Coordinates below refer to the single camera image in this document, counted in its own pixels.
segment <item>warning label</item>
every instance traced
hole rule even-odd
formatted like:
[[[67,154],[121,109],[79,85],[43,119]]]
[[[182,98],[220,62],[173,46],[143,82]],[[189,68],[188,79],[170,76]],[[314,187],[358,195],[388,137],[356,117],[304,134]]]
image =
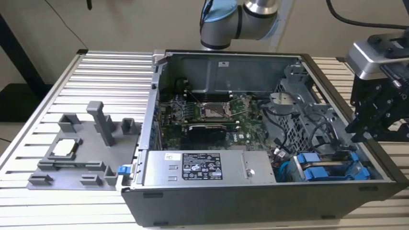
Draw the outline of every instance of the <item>warning label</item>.
[[[220,153],[182,154],[184,180],[222,180]]]

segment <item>blue clip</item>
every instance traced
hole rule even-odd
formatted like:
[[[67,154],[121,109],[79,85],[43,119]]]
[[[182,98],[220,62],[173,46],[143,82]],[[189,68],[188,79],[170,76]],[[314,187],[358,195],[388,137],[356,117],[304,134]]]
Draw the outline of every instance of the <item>blue clip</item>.
[[[129,166],[117,167],[117,174],[129,176],[131,175],[131,167]]]

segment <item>metal plate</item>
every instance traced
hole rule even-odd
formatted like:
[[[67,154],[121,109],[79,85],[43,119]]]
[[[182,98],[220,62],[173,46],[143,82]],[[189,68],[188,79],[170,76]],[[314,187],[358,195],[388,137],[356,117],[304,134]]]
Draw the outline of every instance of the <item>metal plate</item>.
[[[150,63],[150,55],[147,53],[120,53],[120,52],[96,52],[91,51],[84,57],[81,63],[96,63],[100,65],[116,65],[117,63],[128,65],[141,65]],[[353,73],[348,66],[334,58],[314,58],[316,63],[326,74],[329,80],[336,86],[345,100],[349,100],[352,91]],[[49,103],[40,106],[39,115],[28,122],[17,135],[13,143],[0,158],[0,164],[9,155],[7,163],[0,170],[0,227],[11,227],[19,230],[71,230],[71,229],[141,229],[135,223],[133,217],[124,203],[121,195],[116,191],[31,191],[25,189],[27,179],[40,158],[45,155],[48,145],[56,137],[59,121],[63,112],[71,112],[69,109],[60,112],[49,112],[52,105],[79,105],[87,104],[101,98],[108,105],[145,105],[147,97],[139,93],[137,89],[124,89],[117,85],[111,88],[91,88],[84,93],[84,88],[67,88],[65,82],[84,81],[111,81],[112,83],[124,83],[149,81],[148,70],[140,74],[129,73],[136,71],[121,69],[120,67],[103,67],[93,69],[83,67],[87,75],[79,75],[79,72],[69,75],[69,68],[63,75],[61,83],[56,83],[56,95],[51,94]],[[79,95],[60,94],[63,89],[77,90],[83,92]],[[137,110],[115,113],[115,109],[108,112],[115,121],[124,117],[132,117],[140,122],[144,118],[144,112]],[[92,120],[87,112],[77,113],[80,120]],[[394,163],[409,178],[409,143],[382,142],[382,147],[390,155]],[[278,223],[252,223],[234,225],[193,226],[185,229],[214,229],[214,230],[250,230],[250,229],[314,229],[322,230],[406,230],[409,228],[409,190],[401,191],[385,201],[366,203],[356,209],[341,220],[322,221],[297,221]]]

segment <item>black cable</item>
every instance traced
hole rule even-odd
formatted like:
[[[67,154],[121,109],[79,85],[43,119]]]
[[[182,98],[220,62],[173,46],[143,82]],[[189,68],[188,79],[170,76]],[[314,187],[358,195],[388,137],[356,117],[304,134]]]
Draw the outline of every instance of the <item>black cable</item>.
[[[176,78],[174,79],[174,83],[173,83],[173,91],[176,92],[176,87],[177,87],[177,82],[180,81],[180,80],[186,80],[186,78],[185,77],[178,77],[178,78]]]
[[[202,32],[202,26],[204,26],[204,23],[205,23],[205,17],[209,14],[212,6],[213,6],[213,0],[209,1],[208,5],[205,5],[205,2],[204,2],[205,9],[202,10],[202,14],[200,16],[200,33]]]
[[[270,117],[268,116],[268,112],[265,111],[265,109],[262,110],[262,114],[264,114],[264,116],[266,117],[268,121],[269,121],[274,126],[277,126],[277,127],[282,130],[282,132],[284,132],[284,140],[282,140],[281,145],[280,145],[280,147],[278,147],[278,149],[281,149],[281,148],[284,147],[284,145],[285,145],[285,143],[286,143],[286,139],[288,139],[286,131],[285,131],[284,127],[282,127],[277,122],[274,122],[273,119],[270,119]]]
[[[286,113],[286,114],[278,114],[278,113],[274,113],[273,111],[270,111],[268,108],[265,107],[261,107],[262,110],[265,110],[269,114],[274,115],[274,116],[288,116],[288,115],[292,115],[293,113]]]
[[[0,138],[0,140],[3,140],[3,141],[5,141],[5,142],[12,143],[12,141],[11,141],[11,140],[8,140],[8,139]]]
[[[198,22],[198,27],[201,28],[202,26],[202,20],[204,20],[204,10],[205,10],[205,2],[202,6],[202,10],[200,11],[200,22]]]
[[[322,155],[322,153],[321,153],[321,151],[313,146],[313,137],[314,137],[314,133],[317,132],[317,130],[318,130],[318,129],[321,128],[321,126],[324,126],[324,125],[332,126],[330,123],[329,123],[328,121],[321,122],[321,123],[314,127],[314,129],[313,129],[313,131],[312,131],[312,134],[310,134],[310,136],[309,136],[309,138],[308,138],[308,144],[309,144],[309,146],[313,148],[313,150],[314,150],[320,155]]]
[[[320,117],[324,118],[324,121],[326,121],[326,117],[325,117],[322,114],[318,114],[318,113],[314,113],[314,112],[304,114],[304,116],[305,116],[310,121],[316,121],[316,122],[320,121],[320,120],[313,120],[312,117],[310,117],[310,115],[320,116]]]
[[[57,16],[59,16],[61,22],[64,23],[64,25],[65,25],[65,27],[67,27],[67,29],[72,32],[72,34],[77,37],[79,41],[83,43],[83,45],[84,45],[85,48],[88,49],[85,43],[83,42],[83,40],[80,39],[80,37],[77,36],[77,34],[72,31],[72,29],[71,29],[69,26],[67,25],[67,23],[65,23],[63,17],[60,16],[59,12],[56,11],[56,9],[55,9],[55,8],[52,7],[52,5],[49,4],[48,0],[44,0],[44,2],[49,5],[49,7],[52,8],[52,10],[53,10],[55,13],[57,14]]]
[[[398,29],[398,30],[406,30],[406,28],[408,28],[408,26],[405,26],[405,25],[362,23],[362,22],[349,20],[349,19],[344,18],[341,15],[337,14],[337,12],[334,11],[334,8],[332,6],[330,0],[326,0],[326,6],[328,6],[330,14],[334,16],[334,18],[338,19],[341,22],[344,22],[346,24],[364,26],[364,27],[388,28],[388,29]]]

